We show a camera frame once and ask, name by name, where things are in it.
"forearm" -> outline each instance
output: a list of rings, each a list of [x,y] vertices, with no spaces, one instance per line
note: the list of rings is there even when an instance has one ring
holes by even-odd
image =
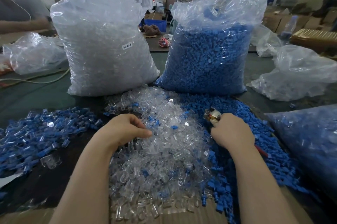
[[[230,150],[242,224],[298,224],[272,173],[254,146]]]
[[[111,155],[111,149],[88,143],[49,224],[109,223]]]
[[[36,21],[0,21],[0,34],[48,29],[48,24]]]

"cable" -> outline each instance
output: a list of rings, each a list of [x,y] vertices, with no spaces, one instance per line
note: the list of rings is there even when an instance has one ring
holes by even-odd
[[[32,20],[32,17],[30,16],[30,14],[28,13],[28,11],[26,9],[24,9],[22,6],[20,6],[19,4],[15,3],[13,0],[11,0],[14,4],[16,4],[17,6],[19,6],[22,10],[24,10],[28,15],[29,15],[29,20]]]
[[[59,81],[60,79],[62,79],[65,75],[67,75],[70,71],[70,68],[68,68],[66,70],[65,73],[63,73],[63,75],[57,79],[54,79],[52,81],[48,81],[48,82],[34,82],[34,81],[29,81],[29,80],[23,80],[23,79],[17,79],[17,78],[3,78],[3,79],[0,79],[0,82],[2,81],[6,81],[6,80],[14,80],[14,81],[20,81],[20,82],[28,82],[28,83],[32,83],[32,84],[51,84],[51,83],[54,83],[56,81]]]

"plastic bottle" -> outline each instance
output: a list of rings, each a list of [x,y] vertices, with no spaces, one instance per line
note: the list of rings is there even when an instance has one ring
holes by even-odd
[[[285,25],[284,30],[281,32],[280,38],[282,40],[289,40],[297,23],[298,16],[294,15],[290,21]]]

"label sticker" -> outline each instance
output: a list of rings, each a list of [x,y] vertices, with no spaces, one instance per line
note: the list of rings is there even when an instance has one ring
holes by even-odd
[[[125,50],[125,49],[128,49],[128,48],[130,48],[130,47],[132,47],[132,42],[123,45],[123,46],[122,46],[122,49]]]

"bag of blue plastic parts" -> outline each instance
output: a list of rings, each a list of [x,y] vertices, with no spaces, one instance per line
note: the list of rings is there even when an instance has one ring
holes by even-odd
[[[337,200],[337,104],[266,115],[308,174]]]
[[[244,92],[251,32],[261,23],[266,7],[267,0],[176,2],[171,13],[179,25],[156,85],[187,93]]]

